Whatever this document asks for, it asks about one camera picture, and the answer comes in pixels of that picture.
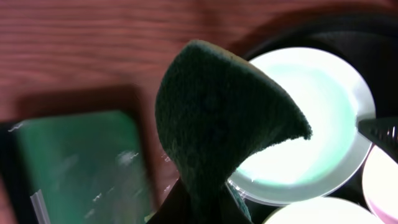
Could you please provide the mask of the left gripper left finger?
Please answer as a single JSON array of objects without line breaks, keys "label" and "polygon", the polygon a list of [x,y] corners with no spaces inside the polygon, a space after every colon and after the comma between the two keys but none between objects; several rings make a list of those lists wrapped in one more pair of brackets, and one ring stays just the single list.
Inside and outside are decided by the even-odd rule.
[{"label": "left gripper left finger", "polygon": [[178,179],[147,224],[188,224],[189,219],[190,197],[181,179]]}]

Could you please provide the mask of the dark green sponge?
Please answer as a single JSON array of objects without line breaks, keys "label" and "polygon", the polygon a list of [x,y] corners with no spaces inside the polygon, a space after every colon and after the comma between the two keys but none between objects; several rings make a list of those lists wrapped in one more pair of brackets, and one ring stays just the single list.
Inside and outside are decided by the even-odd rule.
[{"label": "dark green sponge", "polygon": [[219,223],[227,179],[249,156],[312,129],[290,95],[247,60],[191,40],[155,101],[160,143],[190,197],[189,223]]}]

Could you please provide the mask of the white plate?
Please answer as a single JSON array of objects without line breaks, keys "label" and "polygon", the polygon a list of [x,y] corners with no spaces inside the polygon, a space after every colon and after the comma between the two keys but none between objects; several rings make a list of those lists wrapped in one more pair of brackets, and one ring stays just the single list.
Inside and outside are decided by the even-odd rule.
[{"label": "white plate", "polygon": [[370,211],[384,223],[397,224],[397,163],[378,146],[364,163],[362,187]]}]

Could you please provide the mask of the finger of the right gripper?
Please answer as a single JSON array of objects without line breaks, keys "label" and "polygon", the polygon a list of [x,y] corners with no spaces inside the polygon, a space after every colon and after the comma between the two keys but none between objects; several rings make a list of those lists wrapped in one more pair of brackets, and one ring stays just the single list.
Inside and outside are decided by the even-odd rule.
[{"label": "finger of the right gripper", "polygon": [[397,117],[364,119],[358,130],[397,162]]}]

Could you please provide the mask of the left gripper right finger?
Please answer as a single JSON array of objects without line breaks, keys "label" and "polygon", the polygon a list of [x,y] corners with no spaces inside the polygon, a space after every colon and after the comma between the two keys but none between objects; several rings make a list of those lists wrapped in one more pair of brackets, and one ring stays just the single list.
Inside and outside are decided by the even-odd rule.
[{"label": "left gripper right finger", "polygon": [[252,224],[247,205],[232,185],[225,183],[218,198],[222,224]]}]

